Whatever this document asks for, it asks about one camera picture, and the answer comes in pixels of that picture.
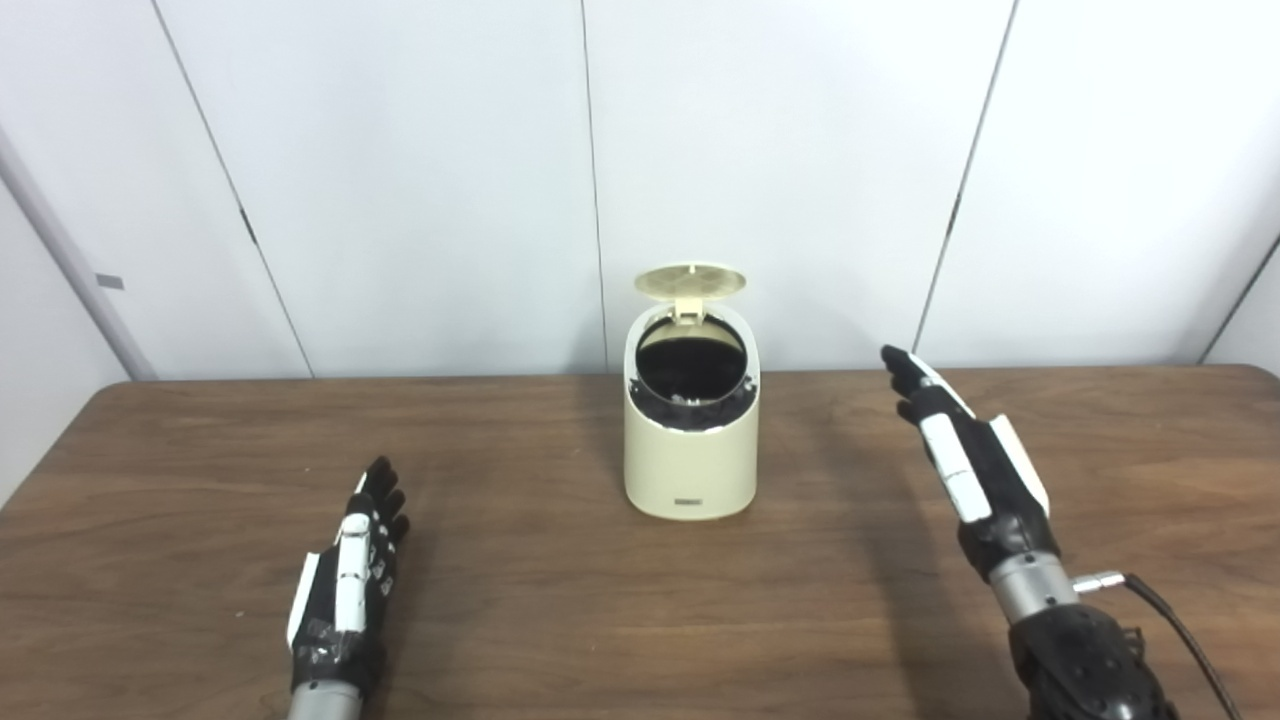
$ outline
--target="cable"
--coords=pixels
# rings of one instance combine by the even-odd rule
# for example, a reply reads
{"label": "cable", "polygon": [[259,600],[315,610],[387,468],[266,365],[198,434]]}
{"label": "cable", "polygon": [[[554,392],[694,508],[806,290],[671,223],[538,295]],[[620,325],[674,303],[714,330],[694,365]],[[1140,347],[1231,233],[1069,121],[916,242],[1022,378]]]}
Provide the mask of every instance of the cable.
{"label": "cable", "polygon": [[1187,650],[1192,652],[1192,657],[1194,657],[1196,664],[1199,665],[1201,673],[1204,673],[1204,679],[1208,680],[1210,687],[1213,688],[1213,694],[1216,694],[1217,701],[1222,703],[1222,710],[1226,711],[1226,716],[1231,720],[1243,720],[1240,717],[1240,711],[1235,707],[1235,701],[1231,700],[1231,694],[1226,692],[1226,685],[1222,684],[1222,678],[1217,675],[1217,670],[1213,670],[1208,657],[1204,655],[1204,651],[1201,650],[1199,643],[1192,637],[1192,632],[1187,629],[1187,625],[1183,625],[1183,621],[1178,619],[1178,615],[1174,615],[1174,609],[1165,602],[1165,598],[1160,597],[1160,594],[1151,589],[1151,585],[1142,582],[1138,575],[1126,574],[1124,577],[1124,585],[1133,591],[1138,597],[1146,600],[1161,618],[1169,620],[1169,624],[1174,626],[1174,632],[1183,639]]}

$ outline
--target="wood grain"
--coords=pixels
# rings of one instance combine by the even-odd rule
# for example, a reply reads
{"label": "wood grain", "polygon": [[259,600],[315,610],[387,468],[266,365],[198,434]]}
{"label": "wood grain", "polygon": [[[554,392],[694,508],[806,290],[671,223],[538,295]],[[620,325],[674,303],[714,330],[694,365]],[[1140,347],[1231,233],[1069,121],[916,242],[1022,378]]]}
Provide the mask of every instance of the wood grain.
{"label": "wood grain", "polygon": [[[1014,419],[1069,570],[1142,574],[1245,715],[1280,717],[1280,383],[948,378]],[[704,524],[627,505],[613,377],[111,387],[0,511],[4,716],[282,717],[302,555],[387,454],[415,525],[371,717],[1023,717],[887,379],[767,377],[759,497]],[[1146,629],[1185,717],[1220,716],[1158,618],[1094,602]]]}

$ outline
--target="lid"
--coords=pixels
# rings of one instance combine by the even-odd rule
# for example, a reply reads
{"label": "lid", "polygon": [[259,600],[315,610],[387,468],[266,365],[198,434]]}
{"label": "lid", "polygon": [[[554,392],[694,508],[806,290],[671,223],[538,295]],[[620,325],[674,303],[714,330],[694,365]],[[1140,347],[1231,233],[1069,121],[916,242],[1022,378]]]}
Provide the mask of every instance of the lid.
{"label": "lid", "polygon": [[737,270],[709,263],[685,263],[655,268],[636,277],[636,290],[676,304],[672,316],[678,324],[700,324],[704,300],[728,297],[746,286]]}

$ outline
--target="cream trash can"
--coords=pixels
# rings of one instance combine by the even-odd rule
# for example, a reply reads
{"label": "cream trash can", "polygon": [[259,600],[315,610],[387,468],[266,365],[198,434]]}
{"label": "cream trash can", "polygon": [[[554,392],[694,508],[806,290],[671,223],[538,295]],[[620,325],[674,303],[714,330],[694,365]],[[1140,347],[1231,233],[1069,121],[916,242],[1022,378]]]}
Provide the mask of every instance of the cream trash can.
{"label": "cream trash can", "polygon": [[623,360],[623,475],[631,503],[649,515],[710,520],[755,497],[755,338],[741,315],[708,304],[745,284],[703,263],[636,278],[636,290],[662,301],[631,325]]}

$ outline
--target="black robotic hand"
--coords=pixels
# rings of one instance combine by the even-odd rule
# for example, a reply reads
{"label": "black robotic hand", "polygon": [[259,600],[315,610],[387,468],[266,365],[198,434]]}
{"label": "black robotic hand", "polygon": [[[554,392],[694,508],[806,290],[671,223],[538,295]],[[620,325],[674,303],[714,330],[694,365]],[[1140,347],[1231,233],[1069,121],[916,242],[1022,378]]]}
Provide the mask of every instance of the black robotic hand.
{"label": "black robotic hand", "polygon": [[1059,555],[1048,525],[1048,493],[1005,415],[978,420],[933,368],[905,350],[881,350],[904,397],[897,413],[920,430],[960,518],[960,547],[988,579],[1011,556]]}
{"label": "black robotic hand", "polygon": [[332,547],[308,553],[289,612],[293,683],[337,680],[367,696],[387,652],[379,638],[396,585],[396,551],[408,519],[385,457],[361,475]]}
{"label": "black robotic hand", "polygon": [[1073,580],[1048,525],[1048,495],[1004,415],[974,416],[951,386],[915,355],[881,351],[956,515],[965,559],[991,585],[1009,619],[1018,675],[1033,720],[1170,720],[1140,635],[1080,603],[1085,589],[1123,582],[1117,573]]}

